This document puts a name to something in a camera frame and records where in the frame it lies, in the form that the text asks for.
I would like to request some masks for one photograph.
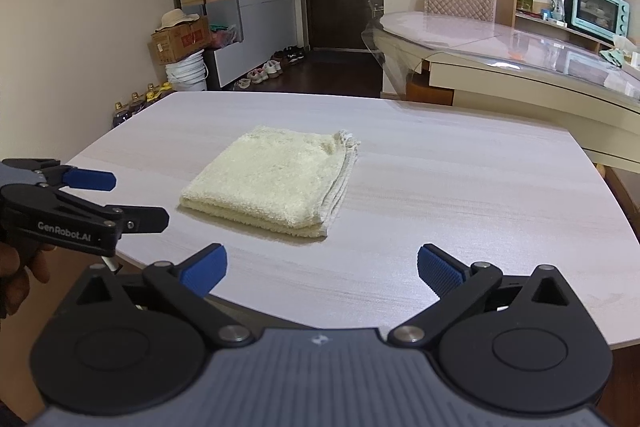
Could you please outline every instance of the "dark wooden floor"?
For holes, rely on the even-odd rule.
[[[252,84],[246,90],[380,98],[382,68],[369,53],[309,52],[279,77]]]

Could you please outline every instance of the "hand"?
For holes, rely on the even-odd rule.
[[[49,282],[50,277],[49,267],[43,252],[54,249],[55,247],[51,245],[42,245],[28,265],[33,276],[42,283]],[[18,268],[20,268],[18,252],[15,248],[0,243],[0,277],[12,276],[10,282],[4,287],[4,295],[0,295],[0,298],[4,300],[8,315],[17,312],[20,304],[29,294],[29,275],[24,268],[19,270]]]

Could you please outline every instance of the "screw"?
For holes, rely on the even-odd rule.
[[[393,334],[397,340],[404,343],[414,343],[424,338],[424,331],[418,326],[400,326]]]
[[[218,330],[218,336],[225,342],[242,342],[249,338],[251,332],[240,324],[222,326]]]

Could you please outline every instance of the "hat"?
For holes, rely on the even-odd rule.
[[[189,22],[196,21],[200,16],[197,13],[193,15],[187,15],[180,8],[176,8],[175,10],[171,10],[170,12],[165,13],[162,16],[161,26],[156,30],[159,32],[160,30],[164,30],[165,28],[170,28],[171,26],[175,26],[180,24],[181,22]]]

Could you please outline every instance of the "white logo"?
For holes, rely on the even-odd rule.
[[[311,337],[311,342],[316,344],[316,346],[322,346],[322,344],[326,344],[330,340],[331,339],[328,336],[323,335],[322,333],[319,333],[318,335]]]
[[[55,233],[63,235],[64,237],[70,237],[71,239],[78,239],[79,241],[91,242],[90,233],[71,232],[69,229],[61,229],[60,227],[54,227],[53,225],[45,225],[42,221],[38,222],[38,228],[45,232]]]

